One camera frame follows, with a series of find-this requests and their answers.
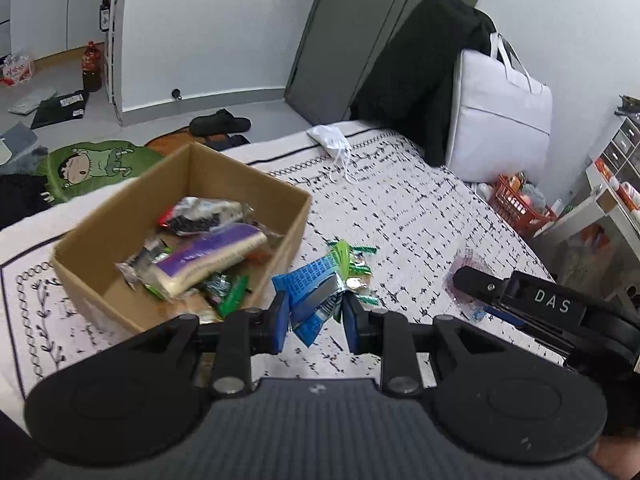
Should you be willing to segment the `small green snack packet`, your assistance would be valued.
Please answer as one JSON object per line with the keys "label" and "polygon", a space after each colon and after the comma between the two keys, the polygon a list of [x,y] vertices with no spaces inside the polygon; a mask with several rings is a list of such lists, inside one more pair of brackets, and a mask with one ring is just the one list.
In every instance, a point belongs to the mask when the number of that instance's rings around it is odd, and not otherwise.
{"label": "small green snack packet", "polygon": [[349,278],[350,268],[350,246],[346,240],[338,240],[332,245],[331,256],[336,261],[337,273],[343,281]]}

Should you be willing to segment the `orange cracker packet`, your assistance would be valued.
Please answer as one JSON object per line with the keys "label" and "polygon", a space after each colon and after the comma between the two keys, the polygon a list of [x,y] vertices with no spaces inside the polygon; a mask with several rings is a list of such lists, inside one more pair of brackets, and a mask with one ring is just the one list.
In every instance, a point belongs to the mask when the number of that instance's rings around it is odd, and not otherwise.
{"label": "orange cracker packet", "polygon": [[172,300],[171,309],[175,315],[196,315],[201,324],[222,322],[222,317],[208,303],[203,294],[196,289],[190,289]]}

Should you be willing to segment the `dark soda bottle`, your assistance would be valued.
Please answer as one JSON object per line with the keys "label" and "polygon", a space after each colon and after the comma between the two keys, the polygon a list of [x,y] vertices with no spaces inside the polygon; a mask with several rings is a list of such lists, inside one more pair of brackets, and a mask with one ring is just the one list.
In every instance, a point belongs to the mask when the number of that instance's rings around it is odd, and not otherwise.
{"label": "dark soda bottle", "polygon": [[101,64],[101,51],[93,41],[90,41],[81,58],[82,84],[85,92],[97,92],[101,89]]}

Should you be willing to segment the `clear dark snack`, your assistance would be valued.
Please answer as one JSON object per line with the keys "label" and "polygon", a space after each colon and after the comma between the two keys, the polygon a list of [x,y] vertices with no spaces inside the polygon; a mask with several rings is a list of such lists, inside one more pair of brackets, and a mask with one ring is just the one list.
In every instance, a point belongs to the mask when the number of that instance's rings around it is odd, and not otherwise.
{"label": "clear dark snack", "polygon": [[174,206],[168,230],[177,236],[213,233],[234,222],[244,222],[254,212],[246,203],[218,198],[183,197]]}

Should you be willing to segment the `white desk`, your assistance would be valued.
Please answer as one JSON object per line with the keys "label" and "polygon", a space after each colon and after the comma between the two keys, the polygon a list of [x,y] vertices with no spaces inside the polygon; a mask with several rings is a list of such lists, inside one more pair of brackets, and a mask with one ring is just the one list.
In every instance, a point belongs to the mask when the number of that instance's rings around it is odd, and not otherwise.
{"label": "white desk", "polygon": [[639,214],[594,162],[577,202],[540,230],[532,247],[560,285],[639,310]]}

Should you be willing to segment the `blue snack packet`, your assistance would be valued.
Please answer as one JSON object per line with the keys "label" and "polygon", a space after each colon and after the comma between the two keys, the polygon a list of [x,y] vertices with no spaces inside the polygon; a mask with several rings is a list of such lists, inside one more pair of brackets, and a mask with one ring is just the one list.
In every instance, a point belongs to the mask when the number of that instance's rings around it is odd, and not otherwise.
{"label": "blue snack packet", "polygon": [[311,347],[323,324],[340,307],[346,290],[337,258],[327,254],[271,281],[277,292],[288,294],[292,330],[306,347]]}

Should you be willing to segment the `light blue candy packet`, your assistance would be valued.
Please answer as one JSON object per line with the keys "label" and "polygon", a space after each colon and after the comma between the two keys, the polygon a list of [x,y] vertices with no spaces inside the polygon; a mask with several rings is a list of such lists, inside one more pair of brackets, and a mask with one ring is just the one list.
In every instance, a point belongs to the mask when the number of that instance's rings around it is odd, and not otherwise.
{"label": "light blue candy packet", "polygon": [[471,302],[470,304],[462,304],[461,311],[463,315],[473,323],[479,323],[486,316],[486,306]]}

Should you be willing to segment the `small drawer organizer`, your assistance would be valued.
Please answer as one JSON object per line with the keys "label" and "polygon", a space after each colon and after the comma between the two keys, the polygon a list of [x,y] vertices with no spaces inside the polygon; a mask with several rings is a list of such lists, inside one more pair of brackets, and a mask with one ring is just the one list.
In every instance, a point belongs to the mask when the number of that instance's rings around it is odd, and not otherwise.
{"label": "small drawer organizer", "polygon": [[628,116],[615,116],[605,131],[600,157],[618,182],[628,182],[639,188],[639,127]]}

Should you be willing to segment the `purple wafer snack pack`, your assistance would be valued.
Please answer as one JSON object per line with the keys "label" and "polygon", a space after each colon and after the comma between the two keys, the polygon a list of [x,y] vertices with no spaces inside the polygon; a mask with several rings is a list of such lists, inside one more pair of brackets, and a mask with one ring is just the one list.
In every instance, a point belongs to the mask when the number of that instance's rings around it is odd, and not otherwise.
{"label": "purple wafer snack pack", "polygon": [[268,242],[256,226],[232,223],[220,231],[195,237],[149,267],[146,284],[164,299],[175,299],[188,289],[242,262]]}

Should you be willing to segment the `green cartoon floor mat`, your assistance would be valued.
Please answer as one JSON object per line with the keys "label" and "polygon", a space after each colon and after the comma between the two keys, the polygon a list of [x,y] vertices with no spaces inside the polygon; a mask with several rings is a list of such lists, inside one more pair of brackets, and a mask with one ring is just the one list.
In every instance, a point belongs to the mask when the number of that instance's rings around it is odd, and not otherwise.
{"label": "green cartoon floor mat", "polygon": [[38,167],[52,202],[62,204],[141,176],[163,156],[129,141],[80,142],[51,152]]}

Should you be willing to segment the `white laptop tote bag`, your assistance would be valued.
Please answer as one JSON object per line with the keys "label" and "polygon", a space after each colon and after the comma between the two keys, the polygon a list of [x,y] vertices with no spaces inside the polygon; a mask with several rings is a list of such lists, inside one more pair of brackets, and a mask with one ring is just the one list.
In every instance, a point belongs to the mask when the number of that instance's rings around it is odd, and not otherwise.
{"label": "white laptop tote bag", "polygon": [[550,144],[552,92],[502,35],[489,39],[488,55],[465,49],[454,66],[445,166],[464,182],[522,172],[537,184]]}

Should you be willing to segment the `green biscuit packet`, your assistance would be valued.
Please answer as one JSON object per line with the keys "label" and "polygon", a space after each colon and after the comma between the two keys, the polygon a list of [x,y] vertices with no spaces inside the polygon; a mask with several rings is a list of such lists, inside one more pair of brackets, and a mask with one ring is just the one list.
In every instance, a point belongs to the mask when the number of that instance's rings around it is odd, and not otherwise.
{"label": "green biscuit packet", "polygon": [[[337,240],[328,243],[329,254],[332,245]],[[350,246],[350,268],[349,278],[343,281],[346,288],[353,292],[358,299],[369,306],[378,306],[378,298],[374,296],[371,288],[373,257],[378,253],[378,248],[373,246],[351,245]]]}

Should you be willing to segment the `grey door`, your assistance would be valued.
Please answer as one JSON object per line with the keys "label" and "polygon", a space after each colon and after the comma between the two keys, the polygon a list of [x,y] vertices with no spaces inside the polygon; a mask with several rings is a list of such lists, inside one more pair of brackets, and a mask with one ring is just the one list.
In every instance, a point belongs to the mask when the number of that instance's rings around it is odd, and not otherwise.
{"label": "grey door", "polygon": [[285,91],[288,105],[311,125],[346,119],[375,60],[421,1],[314,0]]}

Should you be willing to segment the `red snack bar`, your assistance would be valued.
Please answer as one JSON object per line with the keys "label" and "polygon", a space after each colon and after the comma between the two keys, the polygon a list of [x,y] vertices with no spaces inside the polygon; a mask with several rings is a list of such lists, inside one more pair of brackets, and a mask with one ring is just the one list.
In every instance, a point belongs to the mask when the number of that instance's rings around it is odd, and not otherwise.
{"label": "red snack bar", "polygon": [[174,218],[174,208],[169,208],[158,220],[157,225],[162,229],[169,229]]}

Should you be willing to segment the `green red snack bag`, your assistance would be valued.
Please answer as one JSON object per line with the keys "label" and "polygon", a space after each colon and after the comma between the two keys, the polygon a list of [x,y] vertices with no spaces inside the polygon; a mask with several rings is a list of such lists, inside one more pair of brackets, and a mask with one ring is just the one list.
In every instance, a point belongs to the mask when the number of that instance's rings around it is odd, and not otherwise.
{"label": "green red snack bag", "polygon": [[242,306],[247,286],[247,275],[214,273],[198,284],[198,290],[209,305],[226,318]]}

